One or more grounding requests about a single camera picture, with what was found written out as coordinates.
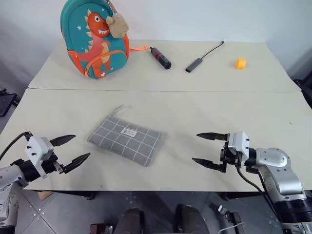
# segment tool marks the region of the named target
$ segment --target beige plush toy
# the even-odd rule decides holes
[[[113,17],[108,16],[106,18],[106,23],[114,38],[124,37],[129,30],[128,24],[120,13],[114,13]]]

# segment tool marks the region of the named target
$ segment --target gray pouch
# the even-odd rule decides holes
[[[88,141],[147,167],[160,138],[160,132],[108,116]]]

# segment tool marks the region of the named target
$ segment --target orange block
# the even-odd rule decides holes
[[[235,67],[239,70],[242,70],[246,67],[246,60],[244,58],[239,58],[236,63]]]

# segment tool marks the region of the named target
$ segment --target backpack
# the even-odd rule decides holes
[[[60,28],[67,53],[86,77],[103,78],[128,60],[128,36],[114,38],[106,23],[114,13],[108,0],[68,0],[63,7]]]

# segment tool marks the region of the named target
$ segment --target white table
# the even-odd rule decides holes
[[[164,132],[163,145],[147,168],[87,142],[103,118],[121,104],[117,116]],[[312,111],[300,92],[125,92],[28,89],[0,135],[0,151],[30,130],[49,139],[77,137],[55,149],[59,162],[91,152],[67,175],[52,173],[27,188],[37,190],[254,191],[229,166],[226,174],[206,169],[191,157],[219,161],[222,141],[196,137],[201,132],[244,130],[251,147],[277,147],[292,159],[304,189],[312,189]],[[20,140],[0,162],[26,159]],[[245,174],[260,185],[256,175]]]
[[[225,42],[191,73],[185,68],[220,42],[133,40],[158,48],[172,63],[165,70],[150,50],[130,52],[125,67],[105,79],[84,77],[69,60],[61,40],[29,88],[123,91],[293,92],[300,89],[288,77],[265,43]],[[237,70],[238,58],[247,66]]]

